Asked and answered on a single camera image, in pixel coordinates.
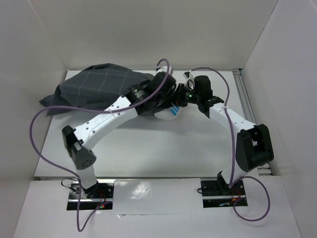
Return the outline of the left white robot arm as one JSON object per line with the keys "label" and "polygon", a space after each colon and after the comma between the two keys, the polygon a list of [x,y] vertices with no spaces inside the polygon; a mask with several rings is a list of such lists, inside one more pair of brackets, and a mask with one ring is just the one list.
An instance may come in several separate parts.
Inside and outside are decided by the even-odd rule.
{"label": "left white robot arm", "polygon": [[165,72],[158,72],[153,80],[130,86],[104,114],[75,128],[67,125],[62,129],[64,145],[80,178],[80,192],[85,197],[94,197],[99,189],[93,167],[97,159],[92,151],[94,146],[121,124],[139,115],[172,107],[170,98],[175,89],[176,80]]}

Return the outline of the dark grey checked pillowcase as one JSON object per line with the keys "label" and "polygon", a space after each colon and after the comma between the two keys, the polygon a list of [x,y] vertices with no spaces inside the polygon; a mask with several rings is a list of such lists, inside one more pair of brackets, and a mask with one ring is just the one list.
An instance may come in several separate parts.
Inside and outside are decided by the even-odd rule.
{"label": "dark grey checked pillowcase", "polygon": [[154,75],[112,64],[92,65],[59,84],[41,99],[43,107],[67,106],[103,111],[128,88],[153,80]]}

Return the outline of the white pillow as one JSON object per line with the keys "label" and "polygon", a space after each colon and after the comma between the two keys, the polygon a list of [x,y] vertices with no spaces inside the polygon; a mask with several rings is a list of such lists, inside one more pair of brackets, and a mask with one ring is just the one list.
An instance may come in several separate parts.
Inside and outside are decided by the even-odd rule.
{"label": "white pillow", "polygon": [[173,105],[170,108],[154,113],[154,116],[161,120],[170,121],[176,119],[178,117],[179,112],[180,108],[176,105]]}

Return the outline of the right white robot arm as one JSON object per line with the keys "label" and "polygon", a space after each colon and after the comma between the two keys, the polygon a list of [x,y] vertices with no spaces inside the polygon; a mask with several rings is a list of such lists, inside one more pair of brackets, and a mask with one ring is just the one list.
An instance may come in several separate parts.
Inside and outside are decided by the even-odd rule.
{"label": "right white robot arm", "polygon": [[273,160],[269,129],[264,124],[247,121],[230,109],[224,100],[213,95],[211,82],[206,75],[193,77],[190,72],[185,72],[184,77],[186,82],[178,85],[173,103],[178,107],[197,105],[201,113],[230,132],[232,163],[219,172],[216,179],[217,191],[228,194],[248,172]]}

